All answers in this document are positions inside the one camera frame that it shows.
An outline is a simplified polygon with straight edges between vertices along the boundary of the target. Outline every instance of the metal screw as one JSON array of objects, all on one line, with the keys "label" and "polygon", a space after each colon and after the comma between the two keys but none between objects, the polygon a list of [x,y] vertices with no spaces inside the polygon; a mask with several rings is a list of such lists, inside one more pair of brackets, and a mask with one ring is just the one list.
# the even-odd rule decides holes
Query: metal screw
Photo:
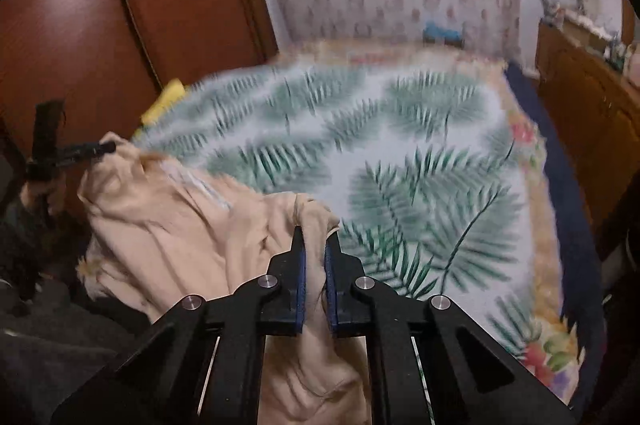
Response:
[{"label": "metal screw", "polygon": [[186,310],[196,310],[202,306],[202,297],[200,295],[187,295],[182,299],[182,307]]},{"label": "metal screw", "polygon": [[436,295],[431,298],[431,305],[437,310],[448,310],[451,306],[451,300],[444,295]]},{"label": "metal screw", "polygon": [[278,283],[278,278],[273,275],[261,275],[258,277],[258,286],[261,288],[273,288]]},{"label": "metal screw", "polygon": [[356,286],[361,290],[370,290],[376,281],[374,281],[371,277],[358,277],[356,279]]}]

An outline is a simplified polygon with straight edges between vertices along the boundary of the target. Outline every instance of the blue gripper pad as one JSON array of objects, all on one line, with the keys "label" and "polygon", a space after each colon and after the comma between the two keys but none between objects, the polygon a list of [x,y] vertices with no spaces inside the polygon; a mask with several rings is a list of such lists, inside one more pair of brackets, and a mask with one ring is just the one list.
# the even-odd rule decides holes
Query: blue gripper pad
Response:
[{"label": "blue gripper pad", "polygon": [[338,300],[335,293],[334,266],[331,262],[331,249],[324,245],[324,272],[326,274],[326,316],[331,332],[338,329]]},{"label": "blue gripper pad", "polygon": [[302,324],[305,323],[306,249],[304,246],[300,248],[299,263],[298,287],[296,289],[296,333],[302,333]]}]

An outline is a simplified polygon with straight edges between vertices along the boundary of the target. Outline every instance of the crumpled fabric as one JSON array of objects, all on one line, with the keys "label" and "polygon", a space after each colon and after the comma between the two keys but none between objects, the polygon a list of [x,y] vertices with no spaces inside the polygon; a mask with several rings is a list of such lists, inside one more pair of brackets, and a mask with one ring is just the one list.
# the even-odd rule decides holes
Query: crumpled fabric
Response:
[{"label": "crumpled fabric", "polygon": [[223,297],[263,275],[300,225],[305,323],[295,338],[266,341],[258,423],[369,423],[364,339],[334,339],[326,319],[324,243],[338,218],[306,194],[259,194],[114,134],[104,140],[115,140],[116,152],[85,173],[78,191],[94,231],[78,265],[88,293],[117,297],[154,322],[188,294]]}]

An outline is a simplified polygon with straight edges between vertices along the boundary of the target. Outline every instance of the person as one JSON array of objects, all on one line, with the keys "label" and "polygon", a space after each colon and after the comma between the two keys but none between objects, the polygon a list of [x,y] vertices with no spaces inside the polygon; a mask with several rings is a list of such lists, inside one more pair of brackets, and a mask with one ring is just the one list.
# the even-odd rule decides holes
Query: person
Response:
[{"label": "person", "polygon": [[65,177],[27,182],[0,220],[0,416],[3,424],[48,424],[66,397],[132,334],[72,302],[69,287],[44,274],[49,214],[64,209]]}]

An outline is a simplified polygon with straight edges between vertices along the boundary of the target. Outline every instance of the dark clothing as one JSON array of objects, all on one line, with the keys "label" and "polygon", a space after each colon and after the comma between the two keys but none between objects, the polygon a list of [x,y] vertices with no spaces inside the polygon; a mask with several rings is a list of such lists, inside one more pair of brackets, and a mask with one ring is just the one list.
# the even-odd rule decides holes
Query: dark clothing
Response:
[{"label": "dark clothing", "polygon": [[73,304],[66,284],[40,280],[45,231],[19,201],[0,221],[3,424],[48,424],[57,405],[132,338],[115,322]]}]

